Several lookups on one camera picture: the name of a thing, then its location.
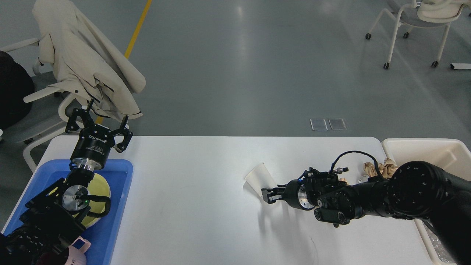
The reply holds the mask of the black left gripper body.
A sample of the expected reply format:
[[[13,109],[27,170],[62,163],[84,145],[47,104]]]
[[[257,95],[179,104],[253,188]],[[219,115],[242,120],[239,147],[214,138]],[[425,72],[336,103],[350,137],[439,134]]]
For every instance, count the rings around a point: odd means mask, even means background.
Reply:
[[[82,128],[70,161],[76,165],[92,165],[95,170],[103,169],[115,143],[111,130],[107,127],[94,124]]]

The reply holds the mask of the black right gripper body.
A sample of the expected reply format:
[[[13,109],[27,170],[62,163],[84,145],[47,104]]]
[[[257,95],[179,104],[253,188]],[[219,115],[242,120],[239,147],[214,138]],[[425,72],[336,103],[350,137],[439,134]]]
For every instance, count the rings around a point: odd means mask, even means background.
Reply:
[[[291,180],[284,190],[284,201],[293,208],[300,210],[312,210],[315,205],[309,202],[304,184],[298,180]]]

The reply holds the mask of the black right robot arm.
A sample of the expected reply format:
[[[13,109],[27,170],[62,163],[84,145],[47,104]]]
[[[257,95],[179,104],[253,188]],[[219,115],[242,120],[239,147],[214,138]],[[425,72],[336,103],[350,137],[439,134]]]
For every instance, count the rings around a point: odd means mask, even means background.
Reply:
[[[390,178],[379,173],[365,182],[349,185],[339,175],[348,168],[329,171],[308,168],[285,185],[259,188],[268,204],[284,201],[290,207],[313,210],[316,220],[334,227],[365,215],[402,220],[418,219],[442,242],[458,265],[470,264],[471,184],[425,161],[402,164]]]

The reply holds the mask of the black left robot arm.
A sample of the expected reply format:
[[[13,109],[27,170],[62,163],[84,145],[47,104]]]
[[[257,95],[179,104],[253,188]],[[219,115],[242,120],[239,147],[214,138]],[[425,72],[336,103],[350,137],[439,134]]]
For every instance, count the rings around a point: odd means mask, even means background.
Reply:
[[[105,167],[111,149],[125,151],[133,133],[126,127],[128,115],[115,130],[95,123],[93,104],[91,100],[86,109],[75,108],[67,121],[66,133],[79,131],[70,173],[29,200],[19,218],[22,225],[1,235],[3,264],[34,265],[45,253],[59,255],[85,231],[84,218],[103,218],[110,212],[111,198],[90,193],[88,186],[95,170]]]

